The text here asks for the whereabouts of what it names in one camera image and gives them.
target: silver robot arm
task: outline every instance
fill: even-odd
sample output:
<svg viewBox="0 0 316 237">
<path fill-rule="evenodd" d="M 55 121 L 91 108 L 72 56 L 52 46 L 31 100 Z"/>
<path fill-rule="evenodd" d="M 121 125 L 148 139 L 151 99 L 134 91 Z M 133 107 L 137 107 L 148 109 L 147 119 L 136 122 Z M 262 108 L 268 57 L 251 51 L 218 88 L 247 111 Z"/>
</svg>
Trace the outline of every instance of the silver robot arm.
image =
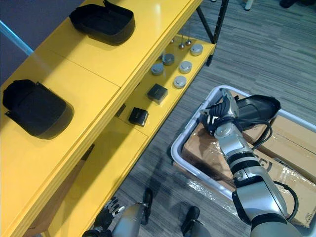
<svg viewBox="0 0 316 237">
<path fill-rule="evenodd" d="M 231 93 L 222 89 L 228 108 L 221 118 L 238 118 L 238 106 Z M 218 139 L 225 160 L 233 173 L 236 190 L 233 201 L 238 216 L 251 225 L 251 237 L 300 237 L 296 228 L 286 220 L 286 203 L 273 180 L 263 168 L 241 132 L 231 121 L 217 127 Z"/>
</svg>

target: wire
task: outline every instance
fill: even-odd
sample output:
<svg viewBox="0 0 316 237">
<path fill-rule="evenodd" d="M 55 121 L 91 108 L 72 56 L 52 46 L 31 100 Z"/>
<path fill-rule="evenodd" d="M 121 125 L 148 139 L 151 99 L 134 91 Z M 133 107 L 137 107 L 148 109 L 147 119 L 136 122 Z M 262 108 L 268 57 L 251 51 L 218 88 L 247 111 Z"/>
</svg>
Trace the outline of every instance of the wire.
<svg viewBox="0 0 316 237">
<path fill-rule="evenodd" d="M 278 181 L 273 181 L 275 184 L 277 184 L 277 185 L 281 185 L 281 186 L 283 186 L 284 187 L 284 189 L 285 190 L 288 190 L 291 194 L 292 194 L 292 196 L 293 196 L 293 198 L 294 198 L 294 208 L 293 208 L 293 212 L 292 212 L 292 214 L 286 219 L 287 221 L 290 221 L 290 220 L 292 220 L 293 218 L 294 218 L 294 216 L 296 215 L 296 213 L 297 213 L 297 211 L 298 211 L 298 198 L 297 198 L 297 195 L 296 195 L 296 193 L 294 192 L 294 190 L 293 189 L 291 189 L 289 186 L 287 186 L 286 184 L 283 184 L 283 183 L 280 183 L 280 182 L 278 182 Z"/>
<path fill-rule="evenodd" d="M 264 125 L 266 125 L 269 128 L 270 133 L 269 133 L 268 137 L 266 139 L 264 139 L 263 141 L 259 142 L 258 144 L 256 144 L 257 142 L 255 142 L 254 144 L 256 144 L 256 145 L 253 148 L 251 148 L 252 150 L 255 150 L 258 147 L 260 147 L 263 143 L 268 141 L 271 138 L 271 136 L 272 136 L 273 130 L 272 130 L 272 127 L 271 127 L 271 125 L 269 124 L 268 121 L 264 121 L 264 120 L 250 120 L 250 119 L 238 119 L 238 118 L 236 120 L 239 121 L 239 122 L 251 122 L 251 123 L 254 123 L 254 124 L 264 124 Z"/>
</svg>

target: white plastic bin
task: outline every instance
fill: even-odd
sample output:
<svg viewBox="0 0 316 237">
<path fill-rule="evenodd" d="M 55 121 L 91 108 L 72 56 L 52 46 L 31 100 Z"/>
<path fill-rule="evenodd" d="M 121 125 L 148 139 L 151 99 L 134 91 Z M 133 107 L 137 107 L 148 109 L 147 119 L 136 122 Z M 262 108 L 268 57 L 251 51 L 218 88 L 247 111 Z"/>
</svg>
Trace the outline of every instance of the white plastic bin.
<svg viewBox="0 0 316 237">
<path fill-rule="evenodd" d="M 204 174 L 202 171 L 200 171 L 199 169 L 197 169 L 196 167 L 194 167 L 193 165 L 191 165 L 190 163 L 188 163 L 187 161 L 185 161 L 184 159 L 181 158 L 181 150 L 183 145 L 185 144 L 185 142 L 187 141 L 187 139 L 189 138 L 189 136 L 191 135 L 191 133 L 194 131 L 194 129 L 196 128 L 196 126 L 200 123 L 200 113 L 199 111 L 202 109 L 205 109 L 208 106 L 211 106 L 215 103 L 217 103 L 221 97 L 222 97 L 222 92 L 220 91 L 221 88 L 225 88 L 228 90 L 232 90 L 240 95 L 243 95 L 245 97 L 250 96 L 249 94 L 238 90 L 236 88 L 233 88 L 231 86 L 227 86 L 227 85 L 221 85 L 218 87 L 215 87 L 207 96 L 206 100 L 199 106 L 199 108 L 197 109 L 197 111 L 194 113 L 193 117 L 190 119 L 190 121 L 187 123 L 187 125 L 185 126 L 184 130 L 180 133 L 180 135 L 177 137 L 177 139 L 174 141 L 174 143 L 172 144 L 171 147 L 171 155 L 173 160 L 178 163 L 181 167 L 183 167 L 184 169 L 186 169 L 187 171 L 189 171 L 190 173 L 192 173 L 193 175 L 195 175 L 197 178 L 201 179 L 202 181 L 204 181 L 205 183 L 207 183 L 210 187 L 214 188 L 215 190 L 217 190 L 219 193 L 221 193 L 222 195 L 226 196 L 227 198 L 229 198 L 230 200 L 232 200 L 232 192 L 228 189 L 226 189 L 224 186 L 222 186 L 221 184 L 219 184 L 218 182 L 216 182 L 214 179 L 210 178 L 209 176 L 207 176 L 206 174 Z M 289 112 L 285 111 L 285 110 L 279 110 L 278 115 L 283 116 L 295 123 L 298 123 L 299 125 L 313 131 L 316 132 L 316 126 L 293 115 L 290 114 Z M 302 236 L 304 237 L 316 237 L 316 218 L 314 217 L 310 228 L 303 228 L 301 226 L 296 226 L 296 228 L 300 231 L 300 233 L 302 234 Z"/>
</svg>

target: yellow shelf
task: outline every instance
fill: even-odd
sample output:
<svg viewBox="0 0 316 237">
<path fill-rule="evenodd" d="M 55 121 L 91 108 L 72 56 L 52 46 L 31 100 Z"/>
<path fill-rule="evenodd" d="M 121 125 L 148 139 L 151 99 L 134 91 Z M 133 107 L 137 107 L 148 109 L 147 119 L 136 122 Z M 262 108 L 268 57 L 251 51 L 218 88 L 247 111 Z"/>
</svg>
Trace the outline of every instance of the yellow shelf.
<svg viewBox="0 0 316 237">
<path fill-rule="evenodd" d="M 113 118 L 94 142 L 47 236 L 80 237 L 121 184 L 148 139 L 118 118 Z"/>
<path fill-rule="evenodd" d="M 119 87 L 98 75 L 42 48 L 36 50 L 3 84 L 1 95 L 4 88 L 20 79 L 41 82 L 68 101 L 75 112 L 71 123 L 58 137 L 42 140 L 29 135 L 5 116 L 7 109 L 1 103 L 0 236 L 9 235 L 8 228 L 18 223 L 24 230 L 29 227 L 28 220 L 38 215 L 55 192 L 53 187 L 57 188 L 77 163 L 74 156 L 65 159 L 69 149 L 78 143 L 106 102 L 119 90 Z"/>
<path fill-rule="evenodd" d="M 1 86 L 2 94 L 14 80 L 39 81 L 75 110 L 65 131 L 46 141 L 3 116 L 1 105 L 3 237 L 23 235 L 202 0 L 113 1 L 135 14 L 128 41 L 112 47 L 92 40 L 67 18 Z"/>
<path fill-rule="evenodd" d="M 126 108 L 121 113 L 119 118 L 124 122 L 129 123 L 128 118 L 134 107 L 138 107 L 149 112 L 146 125 L 144 127 L 130 124 L 140 132 L 151 137 L 156 130 L 159 128 L 161 121 L 163 121 L 173 108 L 179 97 L 190 85 L 204 62 L 207 60 L 210 54 L 213 54 L 215 45 L 207 43 L 198 39 L 191 39 L 192 44 L 199 43 L 203 46 L 203 52 L 199 56 L 192 56 L 190 53 L 191 47 L 185 47 L 179 49 L 178 45 L 181 43 L 181 37 L 176 36 L 174 43 L 168 45 L 165 53 L 172 53 L 175 56 L 175 61 L 170 66 L 164 66 L 164 72 L 160 76 L 154 76 L 149 70 L 140 84 L 131 93 L 127 101 L 125 102 Z M 190 61 L 192 63 L 192 70 L 188 74 L 182 74 L 179 72 L 179 64 L 183 61 Z M 176 76 L 185 76 L 187 84 L 182 89 L 177 89 L 173 85 L 173 80 Z M 148 98 L 147 92 L 155 85 L 155 83 L 165 87 L 168 90 L 168 95 L 164 98 L 162 103 L 159 105 Z"/>
<path fill-rule="evenodd" d="M 180 38 L 177 37 L 175 43 L 166 49 L 167 53 L 172 52 L 175 55 L 175 63 L 165 66 L 164 75 L 155 77 L 148 72 L 126 101 L 126 108 L 120 117 L 114 117 L 95 141 L 94 150 L 57 211 L 46 236 L 80 237 L 92 225 L 102 206 L 122 183 L 205 60 L 213 53 L 215 45 L 197 39 L 192 41 L 203 45 L 203 54 L 193 57 L 188 47 L 178 50 Z M 185 75 L 186 86 L 177 89 L 172 83 L 174 77 L 180 75 L 177 71 L 178 63 L 184 60 L 191 61 L 193 68 Z M 155 83 L 168 89 L 168 95 L 160 105 L 146 96 Z M 148 110 L 149 117 L 145 127 L 128 122 L 134 106 Z"/>
</svg>

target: silver cylindrical weight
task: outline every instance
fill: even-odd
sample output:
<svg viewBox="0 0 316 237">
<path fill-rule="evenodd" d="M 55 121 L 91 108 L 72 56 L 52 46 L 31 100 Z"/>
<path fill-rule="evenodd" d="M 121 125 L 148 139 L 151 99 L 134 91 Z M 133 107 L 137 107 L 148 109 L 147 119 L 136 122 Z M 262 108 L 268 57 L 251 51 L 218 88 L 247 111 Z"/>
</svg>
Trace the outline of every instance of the silver cylindrical weight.
<svg viewBox="0 0 316 237">
<path fill-rule="evenodd" d="M 192 45 L 190 52 L 193 56 L 199 56 L 203 52 L 202 44 L 196 43 Z"/>
<path fill-rule="evenodd" d="M 173 85 L 181 89 L 183 88 L 187 83 L 187 79 L 184 76 L 176 76 L 175 79 L 173 80 Z"/>
<path fill-rule="evenodd" d="M 152 74 L 155 75 L 155 76 L 159 76 L 163 73 L 163 64 L 162 63 L 157 63 L 157 64 L 154 64 L 152 66 Z"/>
<path fill-rule="evenodd" d="M 192 63 L 188 62 L 188 61 L 183 61 L 180 65 L 179 65 L 179 71 L 183 74 L 189 73 L 192 69 Z"/>
<path fill-rule="evenodd" d="M 162 62 L 164 65 L 171 65 L 174 62 L 174 56 L 171 53 L 167 53 L 162 57 Z"/>
</svg>

